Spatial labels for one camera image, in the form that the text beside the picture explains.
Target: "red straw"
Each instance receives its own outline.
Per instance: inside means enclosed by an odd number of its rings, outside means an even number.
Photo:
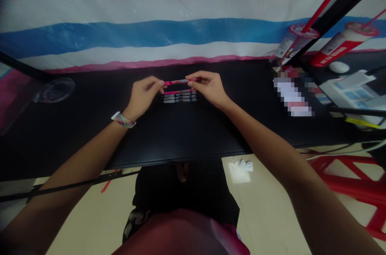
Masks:
[[[315,12],[315,14],[311,17],[308,23],[304,26],[302,33],[306,33],[309,28],[311,28],[312,24],[319,17],[320,13],[328,6],[331,0],[324,0],[324,2],[320,5],[319,9]]]
[[[376,19],[378,19],[380,16],[382,16],[382,14],[386,12],[386,9],[384,9],[383,11],[381,11],[378,15],[376,15],[371,21],[369,21],[368,23],[365,23],[363,26],[362,26],[362,29],[367,27],[368,25],[370,25],[372,22],[374,22]]]

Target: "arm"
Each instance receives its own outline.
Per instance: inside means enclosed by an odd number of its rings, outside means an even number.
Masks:
[[[186,78],[193,77],[201,77],[201,84],[189,85],[229,117],[286,189],[314,255],[385,254],[296,149],[230,100],[219,74],[199,71]]]
[[[153,76],[135,82],[123,116],[137,120],[149,108],[155,94],[164,93],[163,85]],[[128,128],[111,122],[66,161],[41,190],[97,178],[127,131]],[[5,228],[3,239],[11,248],[46,253],[67,216],[90,187],[91,184],[32,198]]]

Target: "yellow object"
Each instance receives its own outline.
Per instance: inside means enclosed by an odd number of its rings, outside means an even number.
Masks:
[[[354,118],[350,118],[350,117],[346,118],[346,121],[349,123],[353,123],[353,124],[359,124],[359,125],[369,126],[369,127],[373,127],[373,128],[380,128],[379,125],[368,123],[367,121],[354,119]]]

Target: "black strap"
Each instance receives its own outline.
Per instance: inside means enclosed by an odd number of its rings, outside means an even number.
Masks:
[[[80,186],[88,185],[88,184],[97,185],[97,184],[111,181],[114,179],[118,179],[121,177],[127,177],[130,175],[135,175],[135,174],[138,174],[139,172],[140,171],[136,171],[136,172],[127,173],[127,174],[123,175],[122,171],[119,171],[119,172],[115,172],[115,173],[109,173],[109,174],[101,175],[97,179],[92,179],[92,180],[83,181],[83,182],[79,182],[79,183],[73,183],[73,184],[64,185],[61,187],[55,187],[55,188],[45,189],[45,190],[41,190],[41,191],[40,190],[39,191],[31,191],[28,193],[18,193],[18,194],[14,194],[14,195],[6,195],[6,196],[0,197],[0,203],[7,202],[7,201],[13,201],[13,200],[17,200],[17,199],[25,199],[28,197],[36,197],[39,195],[45,195],[45,194],[49,194],[49,193],[55,193],[57,191],[63,191],[66,189],[71,189],[74,187],[80,187]]]

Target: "pink stripe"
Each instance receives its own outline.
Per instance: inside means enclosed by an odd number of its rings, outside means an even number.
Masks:
[[[181,65],[181,64],[196,64],[196,63],[216,63],[222,61],[232,61],[232,60],[253,60],[253,59],[267,59],[267,57],[250,57],[243,56],[239,57],[236,55],[226,55],[226,56],[217,56],[214,58],[205,58],[205,57],[189,57],[182,60],[177,59],[168,59],[168,60],[157,60],[157,61],[138,61],[138,62],[120,62],[113,61],[107,64],[89,64],[84,66],[75,66],[65,69],[55,69],[55,70],[46,70],[48,73],[52,74],[66,74],[74,72],[88,72],[88,71],[106,71],[106,70],[117,70],[117,69],[126,69],[126,68],[146,68],[146,67],[161,67],[161,66],[170,66],[170,65]]]

